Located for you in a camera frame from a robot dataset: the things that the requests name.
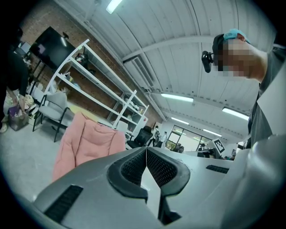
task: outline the metal shelf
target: metal shelf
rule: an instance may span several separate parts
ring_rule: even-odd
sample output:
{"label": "metal shelf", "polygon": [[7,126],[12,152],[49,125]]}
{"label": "metal shelf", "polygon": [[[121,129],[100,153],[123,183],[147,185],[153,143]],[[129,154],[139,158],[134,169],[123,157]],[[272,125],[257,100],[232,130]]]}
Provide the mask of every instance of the metal shelf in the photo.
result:
{"label": "metal shelf", "polygon": [[[98,105],[102,106],[103,108],[107,109],[108,111],[111,112],[111,114],[117,115],[116,120],[114,121],[112,125],[112,128],[116,128],[116,125],[118,124],[119,120],[125,119],[128,121],[129,124],[137,126],[137,124],[140,122],[141,118],[144,116],[146,110],[148,109],[149,106],[146,106],[137,96],[136,93],[137,91],[132,91],[116,74],[115,72],[87,45],[89,42],[89,39],[84,41],[82,44],[80,44],[59,66],[59,68],[55,71],[54,75],[52,76],[50,82],[48,83],[48,86],[46,87],[46,90],[44,94],[48,93],[49,88],[52,85],[52,82],[56,77],[59,77],[62,81],[64,81],[66,84],[71,86],[73,89],[87,97],[88,99],[92,100],[93,102],[97,103]],[[114,91],[112,91],[109,87],[107,87],[104,83],[102,83],[99,79],[96,78],[92,73],[90,73],[87,69],[85,69],[80,63],[78,63],[74,58],[73,55],[78,50],[81,50],[82,47],[85,47],[85,54],[89,56],[89,61],[91,64],[93,64],[99,71],[101,71],[108,79],[110,79],[118,88],[120,88],[124,94],[128,94],[129,99],[128,101],[124,101],[124,97],[118,96]],[[117,106],[118,104],[122,104],[122,109],[118,113],[116,112],[116,108],[114,107],[113,109],[108,107],[107,105],[103,104],[102,102],[98,101],[91,95],[87,94],[84,92],[81,88],[75,86],[73,83],[69,82],[66,78],[65,75],[60,74],[60,70],[63,68],[65,64],[69,63],[72,67],[74,67],[75,70],[77,70],[81,75],[86,77],[89,81],[91,81],[94,85],[96,85],[98,88],[103,90],[105,93],[107,93],[110,97],[115,99],[117,101]],[[143,114],[139,113],[133,106],[131,106],[131,101],[132,99],[136,101],[138,105],[142,105],[145,107],[145,111]],[[134,114],[133,117],[135,118],[134,120],[128,119],[127,117],[123,116],[123,113],[125,112],[126,109],[131,110]],[[133,131],[127,130],[127,133],[132,134]]]}

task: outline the white ceiling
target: white ceiling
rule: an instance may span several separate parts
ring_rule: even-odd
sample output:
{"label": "white ceiling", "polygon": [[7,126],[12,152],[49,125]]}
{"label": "white ceiling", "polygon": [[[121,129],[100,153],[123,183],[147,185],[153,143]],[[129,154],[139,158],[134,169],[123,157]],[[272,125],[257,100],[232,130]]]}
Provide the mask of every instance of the white ceiling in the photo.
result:
{"label": "white ceiling", "polygon": [[[206,73],[203,50],[229,29],[242,30],[255,47],[269,51],[276,32],[263,13],[246,0],[123,0],[113,14],[110,0],[56,0],[98,39],[133,79],[141,77],[124,60],[139,55],[154,86],[155,101],[166,117],[176,117],[237,141],[247,134],[247,121],[225,114],[224,106],[249,114],[258,92],[253,80]],[[194,103],[161,97],[173,93]]]}

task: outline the ear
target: ear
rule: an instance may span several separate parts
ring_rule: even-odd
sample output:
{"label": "ear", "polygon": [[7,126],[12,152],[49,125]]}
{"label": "ear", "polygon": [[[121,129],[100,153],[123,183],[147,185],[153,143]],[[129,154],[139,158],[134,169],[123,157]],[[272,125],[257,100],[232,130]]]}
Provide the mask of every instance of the ear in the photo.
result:
{"label": "ear", "polygon": [[246,42],[245,37],[243,35],[239,34],[239,33],[237,33],[237,37],[236,38],[241,40],[242,42]]}

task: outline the window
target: window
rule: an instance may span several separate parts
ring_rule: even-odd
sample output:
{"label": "window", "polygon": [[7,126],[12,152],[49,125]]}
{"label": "window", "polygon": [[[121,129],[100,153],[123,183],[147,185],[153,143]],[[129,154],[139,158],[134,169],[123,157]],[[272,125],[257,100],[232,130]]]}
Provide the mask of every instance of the window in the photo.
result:
{"label": "window", "polygon": [[181,127],[174,126],[169,139],[166,142],[166,147],[174,150],[179,144],[184,147],[184,151],[197,151],[200,144],[207,145],[211,140],[185,130]]}
{"label": "window", "polygon": [[201,141],[200,141],[200,144],[203,143],[203,144],[207,145],[210,141],[211,141],[210,139],[205,138],[205,137],[202,137],[202,139],[201,139]]}
{"label": "window", "polygon": [[179,138],[180,138],[180,135],[171,133],[169,137],[169,141],[172,141],[173,143],[177,144]]}
{"label": "window", "polygon": [[178,143],[184,147],[184,151],[196,151],[200,140],[200,135],[184,130]]}

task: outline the purple bag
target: purple bag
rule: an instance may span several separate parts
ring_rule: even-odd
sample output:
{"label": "purple bag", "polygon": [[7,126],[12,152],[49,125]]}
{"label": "purple bag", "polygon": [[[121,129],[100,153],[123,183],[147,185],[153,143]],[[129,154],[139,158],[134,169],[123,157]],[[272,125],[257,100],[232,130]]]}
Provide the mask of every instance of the purple bag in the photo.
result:
{"label": "purple bag", "polygon": [[8,123],[9,126],[15,131],[22,129],[28,123],[29,120],[28,114],[16,116],[19,110],[20,105],[13,106],[8,109]]}

